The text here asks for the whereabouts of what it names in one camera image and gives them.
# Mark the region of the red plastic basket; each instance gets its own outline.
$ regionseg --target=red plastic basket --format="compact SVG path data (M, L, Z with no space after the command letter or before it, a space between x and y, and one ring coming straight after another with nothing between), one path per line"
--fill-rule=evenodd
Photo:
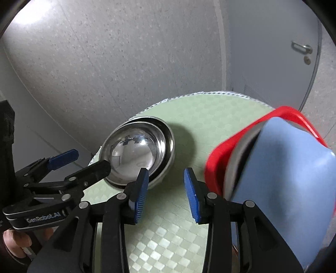
M269 120L272 117L281 117L285 120L296 122L311 132L322 145L328 147L313 125L299 111L289 106L281 106L222 142L211 152L204 171L205 182L210 191L223 196L225 169L234 147L251 127L262 121Z

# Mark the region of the green tablecloth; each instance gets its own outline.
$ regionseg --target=green tablecloth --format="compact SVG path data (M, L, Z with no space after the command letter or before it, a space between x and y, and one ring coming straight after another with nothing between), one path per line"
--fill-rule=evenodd
M184 191L183 170L192 167L204 181L204 166L211 151L271 107L232 92L196 93L167 99L137 116L156 116L171 126L176 141L173 167L160 185L149 190L139 224L125 226L130 272L201 272L207 225L196 225ZM99 152L93 159L97 161ZM91 204L107 201L120 192L104 180L85 190ZM99 239L95 272L99 270Z

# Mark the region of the metal bowl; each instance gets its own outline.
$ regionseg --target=metal bowl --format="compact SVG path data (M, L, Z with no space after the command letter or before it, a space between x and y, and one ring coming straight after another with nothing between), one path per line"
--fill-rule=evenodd
M119 126L122 127L125 124L134 122L134 121L145 121L150 122L156 126L158 126L166 139L166 154L163 158L163 161L159 168L149 176L149 185L148 188L151 189L155 185L162 182L163 178L167 175L168 171L172 167L174 160L175 160L175 138L172 129L169 125L164 122L162 119L153 117L153 116L143 116L143 117L135 117L132 118L125 123Z
M152 175L166 154L166 139L158 126L145 121L132 121L114 130L104 142L100 159L111 164L105 178L117 187L135 181L141 168Z

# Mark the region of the human hand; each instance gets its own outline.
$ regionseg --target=human hand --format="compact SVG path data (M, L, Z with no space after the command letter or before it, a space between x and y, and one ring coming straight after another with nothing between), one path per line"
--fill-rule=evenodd
M53 233L54 230L52 228L45 229L43 231L44 239L49 240ZM22 248L32 245L32 240L28 234L13 229L8 229L3 233L3 241L8 250L17 258L24 258L26 254Z

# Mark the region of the white lace trim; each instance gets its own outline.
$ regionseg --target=white lace trim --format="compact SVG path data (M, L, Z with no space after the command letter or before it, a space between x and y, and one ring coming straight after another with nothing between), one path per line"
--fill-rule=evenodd
M165 103L165 102L168 102L168 101L172 101L172 100L176 100L176 99L179 99L179 98L183 98L183 97L189 97L189 96L195 96L195 95L226 95L226 96L235 96L235 97L241 97L243 99L246 99L246 100L250 100L250 101L255 101L255 102L258 102L258 103L261 103L262 105L264 106L267 106L268 108L270 109L274 109L272 106L269 106L268 104L264 103L264 102L261 102L259 100L256 100L256 99L253 99L249 96L246 96L246 95L243 95L243 94L240 94L240 93L236 93L236 92L231 92L231 91L212 91L212 92L196 92L196 93L192 93L192 94L187 94L187 95L182 95L182 96L177 96L177 97L173 97L171 99L165 99L163 101L160 101L158 103L155 103L153 104L152 106L149 106L148 108L146 108L145 110L139 112L138 114L141 114L143 113L144 111L147 111L148 109L151 109L152 107L160 104L160 103Z

